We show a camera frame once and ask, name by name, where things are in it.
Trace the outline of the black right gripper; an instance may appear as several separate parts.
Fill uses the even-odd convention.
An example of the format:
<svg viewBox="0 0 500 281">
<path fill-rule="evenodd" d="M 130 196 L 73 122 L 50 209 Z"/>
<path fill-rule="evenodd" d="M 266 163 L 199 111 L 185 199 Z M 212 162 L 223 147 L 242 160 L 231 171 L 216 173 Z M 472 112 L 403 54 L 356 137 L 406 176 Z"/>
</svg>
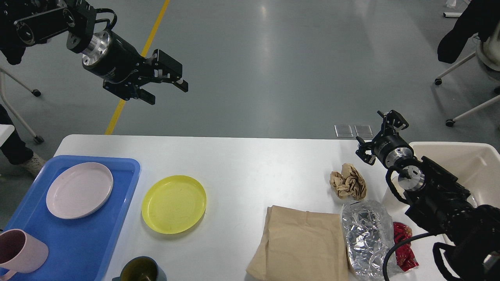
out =
<svg viewBox="0 0 500 281">
<path fill-rule="evenodd" d="M 377 111 L 382 118 L 381 129 L 369 142 L 356 137 L 358 149 L 355 154 L 366 164 L 374 165 L 376 160 L 386 168 L 404 167 L 404 162 L 414 160 L 414 150 L 399 136 L 401 130 L 409 127 L 407 120 L 396 110 Z"/>
</svg>

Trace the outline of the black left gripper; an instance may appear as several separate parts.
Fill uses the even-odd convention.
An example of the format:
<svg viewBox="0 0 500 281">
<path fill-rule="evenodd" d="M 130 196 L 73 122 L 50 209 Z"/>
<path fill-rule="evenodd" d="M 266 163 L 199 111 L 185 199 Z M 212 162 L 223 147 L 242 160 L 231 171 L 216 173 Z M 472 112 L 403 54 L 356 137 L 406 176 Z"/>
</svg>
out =
<svg viewBox="0 0 500 281">
<path fill-rule="evenodd" d="M 170 83 L 183 92 L 189 83 L 183 78 L 183 65 L 160 49 L 150 58 L 111 30 L 92 35 L 82 52 L 82 66 L 103 80 L 103 88 L 123 101 L 139 99 L 155 105 L 156 97 L 141 89 L 149 82 Z"/>
</svg>

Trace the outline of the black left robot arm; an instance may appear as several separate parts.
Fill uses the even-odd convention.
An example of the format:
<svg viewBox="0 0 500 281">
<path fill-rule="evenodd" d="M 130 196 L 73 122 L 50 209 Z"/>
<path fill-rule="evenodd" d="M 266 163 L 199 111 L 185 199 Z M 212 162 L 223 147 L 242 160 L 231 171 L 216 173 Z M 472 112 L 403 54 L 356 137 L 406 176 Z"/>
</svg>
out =
<svg viewBox="0 0 500 281">
<path fill-rule="evenodd" d="M 2 0 L 0 16 L 1 54 L 11 65 L 20 64 L 28 47 L 67 33 L 66 47 L 82 54 L 82 67 L 124 101 L 154 105 L 155 96 L 142 89 L 150 82 L 189 90 L 180 62 L 159 49 L 143 57 L 114 32 L 118 17 L 112 9 L 94 8 L 85 0 Z"/>
</svg>

